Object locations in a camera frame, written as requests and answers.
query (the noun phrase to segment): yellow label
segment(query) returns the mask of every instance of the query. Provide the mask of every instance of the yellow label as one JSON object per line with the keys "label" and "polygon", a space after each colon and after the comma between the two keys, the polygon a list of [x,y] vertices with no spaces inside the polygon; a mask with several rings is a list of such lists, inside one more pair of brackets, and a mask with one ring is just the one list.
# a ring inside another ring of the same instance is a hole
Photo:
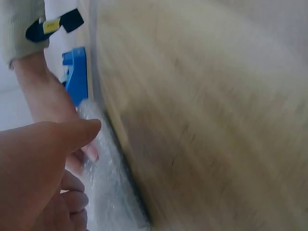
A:
{"label": "yellow label", "polygon": [[44,34],[49,34],[51,32],[56,31],[59,28],[60,28],[60,18],[53,20],[53,21],[47,21],[43,23]]}

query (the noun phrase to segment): knit cuff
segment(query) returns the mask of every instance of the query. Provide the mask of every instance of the knit cuff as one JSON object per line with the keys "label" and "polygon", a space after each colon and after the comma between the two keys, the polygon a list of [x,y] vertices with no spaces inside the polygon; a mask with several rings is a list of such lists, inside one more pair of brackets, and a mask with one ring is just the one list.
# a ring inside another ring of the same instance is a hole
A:
{"label": "knit cuff", "polygon": [[45,20],[44,0],[0,0],[0,51],[11,67],[14,59],[43,51],[49,40],[33,43],[27,29],[39,18]]}

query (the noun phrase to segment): wooden surface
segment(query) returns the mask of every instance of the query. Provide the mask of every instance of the wooden surface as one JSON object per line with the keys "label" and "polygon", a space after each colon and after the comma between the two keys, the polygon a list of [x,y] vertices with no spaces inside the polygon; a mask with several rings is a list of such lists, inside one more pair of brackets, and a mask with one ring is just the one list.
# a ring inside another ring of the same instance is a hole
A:
{"label": "wooden surface", "polygon": [[153,231],[308,229],[304,55],[206,1],[79,9]]}

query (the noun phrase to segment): person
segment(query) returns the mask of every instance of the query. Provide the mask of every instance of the person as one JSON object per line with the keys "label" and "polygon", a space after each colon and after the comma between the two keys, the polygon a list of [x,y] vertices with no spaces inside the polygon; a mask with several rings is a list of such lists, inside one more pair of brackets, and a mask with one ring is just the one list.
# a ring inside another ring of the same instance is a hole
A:
{"label": "person", "polygon": [[[66,122],[78,119],[75,107],[62,84],[47,67],[44,48],[49,41],[33,43],[26,30],[38,19],[45,19],[44,0],[0,0],[0,50],[14,70],[34,122]],[[98,159],[93,145],[67,156],[67,168],[81,174],[84,153]]]}
{"label": "person", "polygon": [[65,159],[100,127],[99,120],[79,119],[0,132],[1,231],[87,229],[88,198],[81,181],[64,169]]}

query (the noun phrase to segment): bubble wrap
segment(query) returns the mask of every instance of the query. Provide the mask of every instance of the bubble wrap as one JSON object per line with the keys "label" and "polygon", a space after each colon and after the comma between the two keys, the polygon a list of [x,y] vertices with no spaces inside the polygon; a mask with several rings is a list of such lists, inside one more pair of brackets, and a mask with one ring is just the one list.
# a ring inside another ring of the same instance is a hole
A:
{"label": "bubble wrap", "polygon": [[86,160],[83,177],[89,197],[88,229],[149,231],[144,207],[106,116],[89,100],[80,104],[78,113],[81,118],[102,122],[102,129],[94,141],[100,159],[96,163]]}

